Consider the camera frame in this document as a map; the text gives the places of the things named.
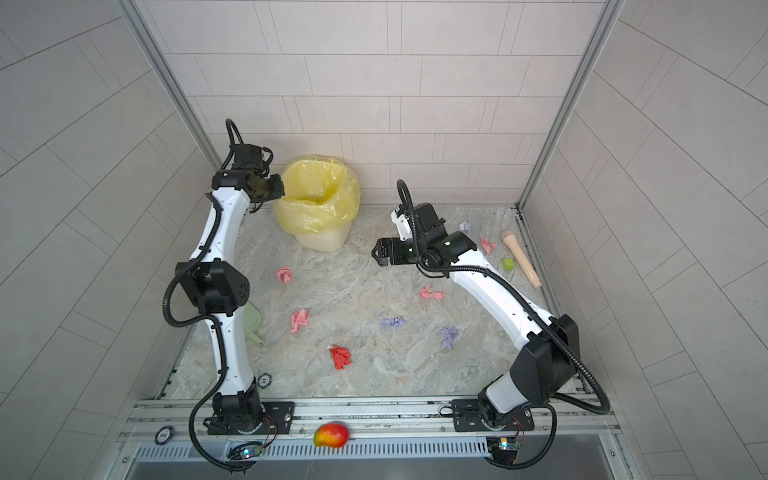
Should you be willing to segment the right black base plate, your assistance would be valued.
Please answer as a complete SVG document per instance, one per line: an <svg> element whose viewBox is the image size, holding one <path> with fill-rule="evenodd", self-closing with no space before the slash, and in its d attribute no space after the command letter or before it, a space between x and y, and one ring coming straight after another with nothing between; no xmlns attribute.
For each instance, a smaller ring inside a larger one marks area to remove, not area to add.
<svg viewBox="0 0 768 480"><path fill-rule="evenodd" d="M472 398L452 400L449 410L456 432L528 432L535 429L532 413L524 406L498 413L490 403Z"/></svg>

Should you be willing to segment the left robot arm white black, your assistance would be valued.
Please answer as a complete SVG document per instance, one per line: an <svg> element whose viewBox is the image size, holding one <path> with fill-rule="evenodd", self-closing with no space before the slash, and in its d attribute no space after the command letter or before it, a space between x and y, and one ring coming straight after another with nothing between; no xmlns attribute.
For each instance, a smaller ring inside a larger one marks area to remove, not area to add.
<svg viewBox="0 0 768 480"><path fill-rule="evenodd" d="M204 397L213 408L204 425L214 435L249 434L265 419L245 346L251 287L234 266L234 252L244 217L285 194L280 176L270 173L272 150L246 143L231 119L225 128L229 151L206 194L211 203L207 223L196 251L176 265L162 304L170 326L202 322L209 329L217 379Z"/></svg>

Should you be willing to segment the left circuit board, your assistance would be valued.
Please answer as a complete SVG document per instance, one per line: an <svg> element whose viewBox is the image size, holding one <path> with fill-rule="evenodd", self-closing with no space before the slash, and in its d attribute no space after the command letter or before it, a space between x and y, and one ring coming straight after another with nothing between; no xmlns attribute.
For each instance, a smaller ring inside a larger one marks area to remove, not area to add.
<svg viewBox="0 0 768 480"><path fill-rule="evenodd" d="M229 461L250 461L261 456L264 446L261 442L247 442L233 447L227 454Z"/></svg>

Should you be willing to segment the red yellow mango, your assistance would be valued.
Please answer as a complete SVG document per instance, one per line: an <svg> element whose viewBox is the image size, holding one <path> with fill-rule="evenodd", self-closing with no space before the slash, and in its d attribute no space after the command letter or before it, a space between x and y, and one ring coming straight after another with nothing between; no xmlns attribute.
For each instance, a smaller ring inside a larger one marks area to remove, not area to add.
<svg viewBox="0 0 768 480"><path fill-rule="evenodd" d="M349 438L350 432L344 424L326 423L315 431L313 443L318 448L340 449L346 445Z"/></svg>

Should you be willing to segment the aluminium rail frame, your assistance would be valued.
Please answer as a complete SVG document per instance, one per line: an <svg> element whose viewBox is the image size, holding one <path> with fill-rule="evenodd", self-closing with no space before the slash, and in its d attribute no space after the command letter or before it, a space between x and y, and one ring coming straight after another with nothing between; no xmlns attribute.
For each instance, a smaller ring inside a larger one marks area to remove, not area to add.
<svg viewBox="0 0 768 480"><path fill-rule="evenodd" d="M196 423L189 417L191 400L139 401L117 437L107 479L127 479L141 466L172 464L206 467L207 455L227 461L229 451L247 442L261 442L264 452L246 463L340 462L343 460L490 459L487 437L516 437L519 457L526 460L540 442L555 433L549 453L557 466L586 473L594 467L610 479L637 479L640 474L627 450L614 415L597 416L568 403L555 401L550 410L533 409L535 429L528 432L456 432L450 416L454 399L470 396L295 398L266 402L293 402L288 434L209 435L203 420L212 408L204 405ZM315 431L326 423L344 424L350 438L340 449L314 446Z"/></svg>

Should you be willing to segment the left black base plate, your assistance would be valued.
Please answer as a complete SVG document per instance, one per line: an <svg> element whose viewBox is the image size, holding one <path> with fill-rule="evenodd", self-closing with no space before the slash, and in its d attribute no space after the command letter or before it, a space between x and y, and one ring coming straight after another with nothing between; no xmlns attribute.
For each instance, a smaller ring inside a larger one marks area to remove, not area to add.
<svg viewBox="0 0 768 480"><path fill-rule="evenodd" d="M209 435L288 434L293 420L293 402L239 402L225 398L203 420Z"/></svg>

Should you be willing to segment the purple paper scrap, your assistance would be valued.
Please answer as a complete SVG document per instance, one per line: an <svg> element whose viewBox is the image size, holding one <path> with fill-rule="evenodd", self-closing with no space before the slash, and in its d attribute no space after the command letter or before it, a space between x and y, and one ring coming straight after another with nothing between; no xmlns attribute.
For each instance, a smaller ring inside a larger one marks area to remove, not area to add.
<svg viewBox="0 0 768 480"><path fill-rule="evenodd" d="M380 324L387 327L400 327L405 324L405 320L401 317L391 317L383 319Z"/></svg>
<svg viewBox="0 0 768 480"><path fill-rule="evenodd" d="M442 345L448 350L453 349L453 343L459 337L460 331L455 327L444 327L441 329Z"/></svg>

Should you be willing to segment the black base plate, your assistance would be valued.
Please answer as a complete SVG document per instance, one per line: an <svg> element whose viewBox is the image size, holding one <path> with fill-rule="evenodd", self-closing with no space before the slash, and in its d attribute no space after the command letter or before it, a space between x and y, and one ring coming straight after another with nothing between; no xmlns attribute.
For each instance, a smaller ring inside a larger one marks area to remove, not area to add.
<svg viewBox="0 0 768 480"><path fill-rule="evenodd" d="M490 403L472 398L452 400L449 410L456 432L528 432L535 429L532 413L524 406L498 413Z"/></svg>
<svg viewBox="0 0 768 480"><path fill-rule="evenodd" d="M293 420L293 402L239 402L225 398L203 420L209 435L288 434Z"/></svg>

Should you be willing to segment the red paper scrap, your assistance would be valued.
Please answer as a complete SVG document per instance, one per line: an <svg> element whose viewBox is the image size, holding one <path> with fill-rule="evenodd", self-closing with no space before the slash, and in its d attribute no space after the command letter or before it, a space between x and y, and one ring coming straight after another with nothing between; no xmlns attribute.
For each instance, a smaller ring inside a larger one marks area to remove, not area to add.
<svg viewBox="0 0 768 480"><path fill-rule="evenodd" d="M332 345L329 348L329 353L336 370L343 370L347 365L352 363L351 353L347 348L338 345Z"/></svg>

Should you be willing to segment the white bin yellow bag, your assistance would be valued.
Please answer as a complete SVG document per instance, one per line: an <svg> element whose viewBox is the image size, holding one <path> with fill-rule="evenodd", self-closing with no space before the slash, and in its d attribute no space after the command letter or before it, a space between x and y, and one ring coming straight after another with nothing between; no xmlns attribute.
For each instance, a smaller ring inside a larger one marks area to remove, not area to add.
<svg viewBox="0 0 768 480"><path fill-rule="evenodd" d="M354 171L334 157L307 155L290 161L281 178L285 195L274 210L282 230L304 248L340 250L360 208Z"/></svg>

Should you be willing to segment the light green dustpan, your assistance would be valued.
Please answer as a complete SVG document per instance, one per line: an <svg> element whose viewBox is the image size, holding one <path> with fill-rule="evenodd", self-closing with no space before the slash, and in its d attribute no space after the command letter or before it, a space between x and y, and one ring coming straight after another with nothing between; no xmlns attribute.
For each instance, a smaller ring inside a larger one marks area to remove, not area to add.
<svg viewBox="0 0 768 480"><path fill-rule="evenodd" d="M248 302L243 307L243 329L245 339L256 347L264 347L265 342L258 333L259 328L262 325L262 317L260 312L254 307L254 305Z"/></svg>

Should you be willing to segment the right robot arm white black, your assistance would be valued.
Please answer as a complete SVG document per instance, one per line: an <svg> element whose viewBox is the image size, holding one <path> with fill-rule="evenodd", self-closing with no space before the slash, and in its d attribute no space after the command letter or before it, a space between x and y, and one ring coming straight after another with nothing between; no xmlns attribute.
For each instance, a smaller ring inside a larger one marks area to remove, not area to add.
<svg viewBox="0 0 768 480"><path fill-rule="evenodd" d="M575 321L556 318L521 294L465 233L448 233L431 204L414 204L404 180L397 191L400 204L392 221L398 234L379 239L373 258L381 266L413 265L429 278L452 280L490 313L518 351L510 369L478 395L485 424L501 428L515 411L544 408L551 399L592 414L610 413L607 394L581 359Z"/></svg>

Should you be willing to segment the beige wooden rolling pin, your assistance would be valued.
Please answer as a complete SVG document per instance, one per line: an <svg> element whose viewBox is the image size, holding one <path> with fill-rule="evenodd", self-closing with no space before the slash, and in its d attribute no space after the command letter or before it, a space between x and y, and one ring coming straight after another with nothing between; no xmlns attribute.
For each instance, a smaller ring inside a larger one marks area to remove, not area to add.
<svg viewBox="0 0 768 480"><path fill-rule="evenodd" d="M512 253L522 272L534 288L541 288L542 282L535 271L527 254L524 252L517 235L511 230L504 230L501 234L503 243Z"/></svg>

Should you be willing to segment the pink paper scrap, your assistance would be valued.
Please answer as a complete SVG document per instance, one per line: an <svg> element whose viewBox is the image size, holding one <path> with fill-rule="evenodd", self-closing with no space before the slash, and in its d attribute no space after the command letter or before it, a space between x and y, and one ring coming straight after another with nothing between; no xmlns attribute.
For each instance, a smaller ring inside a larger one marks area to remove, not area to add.
<svg viewBox="0 0 768 480"><path fill-rule="evenodd" d="M430 285L426 285L421 288L419 292L419 296L424 299L434 299L434 300L443 300L445 298L445 294L440 291L432 291Z"/></svg>
<svg viewBox="0 0 768 480"><path fill-rule="evenodd" d="M288 267L282 267L275 272L278 280L283 284L289 284L293 278L293 272Z"/></svg>
<svg viewBox="0 0 768 480"><path fill-rule="evenodd" d="M300 309L294 312L290 322L290 332L292 334L297 334L302 327L309 325L309 312L306 309Z"/></svg>
<svg viewBox="0 0 768 480"><path fill-rule="evenodd" d="M491 252L496 248L497 244L496 243L491 243L491 242L487 241L486 239L482 239L481 240L481 246L482 246L483 250L485 251L485 254L486 255L490 255Z"/></svg>

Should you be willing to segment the right circuit board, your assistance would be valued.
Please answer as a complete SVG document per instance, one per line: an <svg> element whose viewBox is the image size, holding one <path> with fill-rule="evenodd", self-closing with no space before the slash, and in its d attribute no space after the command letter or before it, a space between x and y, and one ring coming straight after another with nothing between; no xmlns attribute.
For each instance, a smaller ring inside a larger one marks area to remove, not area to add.
<svg viewBox="0 0 768 480"><path fill-rule="evenodd" d="M501 465L515 463L520 450L520 443L516 437L487 437L486 440L492 462Z"/></svg>

